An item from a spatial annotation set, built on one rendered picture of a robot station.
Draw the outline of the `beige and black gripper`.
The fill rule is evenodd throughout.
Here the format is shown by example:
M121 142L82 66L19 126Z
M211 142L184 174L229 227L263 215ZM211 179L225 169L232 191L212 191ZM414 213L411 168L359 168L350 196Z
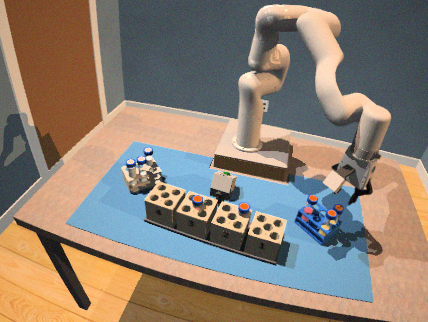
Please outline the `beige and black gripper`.
M355 187L355 192L351 196L348 205L351 205L352 202L355 203L359 196L371 195L373 193L371 181L378 161L376 158L373 160L361 159L352 153L350 147L351 145L347 148L340 163L332 166L332 170L337 170L348 164L356 170L346 178L347 182ZM364 189L365 187L367 190Z

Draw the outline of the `light blue bench mat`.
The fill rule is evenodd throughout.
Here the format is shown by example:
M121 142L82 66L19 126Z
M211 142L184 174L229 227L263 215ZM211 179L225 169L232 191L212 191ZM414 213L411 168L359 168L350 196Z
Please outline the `light blue bench mat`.
M121 167L128 159L153 149L162 171L162 183L206 197L214 173L213 157L133 141L113 164L66 224L95 235L166 258L268 284L373 303L371 274L358 197L348 205L354 187L343 185L337 194L322 180L290 174L289 185L237 176L228 201L245 202L252 210L287 220L276 265L242 256L144 222L147 195L155 186L130 193ZM320 245L294 221L309 195L316 195L326 210L344 207L337 233Z

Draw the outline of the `blue tube rack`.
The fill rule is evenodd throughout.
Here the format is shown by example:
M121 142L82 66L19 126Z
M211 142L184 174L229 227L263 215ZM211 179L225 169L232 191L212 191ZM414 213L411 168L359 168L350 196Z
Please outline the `blue tube rack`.
M333 237L337 233L342 221L338 220L338 222L336 224L331 225L329 230L325 230L324 228L322 228L322 222L323 222L325 216L323 214L321 214L320 212L321 211L327 212L327 210L323 206L321 206L318 202L316 205L319 206L319 209L316 210L314 208L311 215L307 215L304 213L304 207L305 206L303 208L299 209L294 222L299 227L301 227L306 233L308 233L314 240L316 240L320 245L323 245L326 241L328 241L331 237ZM307 219L309 219L307 222L305 222L301 218L302 214ZM318 233L319 229L321 229L326 234L326 236L323 237L320 233Z

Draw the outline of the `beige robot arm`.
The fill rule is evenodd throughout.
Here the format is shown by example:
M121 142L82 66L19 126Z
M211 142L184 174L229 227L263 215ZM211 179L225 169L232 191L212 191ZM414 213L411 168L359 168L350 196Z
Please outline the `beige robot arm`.
M295 5L269 5L260 9L249 55L249 67L254 72L239 79L237 134L232 139L237 150L261 149L264 106L260 98L281 89L290 64L288 49L278 44L278 32L298 31L316 66L316 95L327 119L336 126L359 122L350 147L352 153L364 160L380 160L379 148L391 115L361 93L341 95L335 78L336 68L344 57L335 39L340 30L339 19L330 12Z

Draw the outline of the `clear conical tube with red liquid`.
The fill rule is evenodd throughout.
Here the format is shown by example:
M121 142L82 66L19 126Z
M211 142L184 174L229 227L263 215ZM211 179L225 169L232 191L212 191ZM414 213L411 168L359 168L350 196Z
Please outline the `clear conical tube with red liquid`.
M318 202L318 197L317 196L315 196L315 195L309 195L308 198L307 198L307 202L306 202L305 208L304 208L304 213L307 214L307 215L311 215L312 212L313 212L313 210L314 210L315 205L317 204L317 202ZM303 215L301 216L301 218L305 222L308 221L308 219L305 216L303 216Z

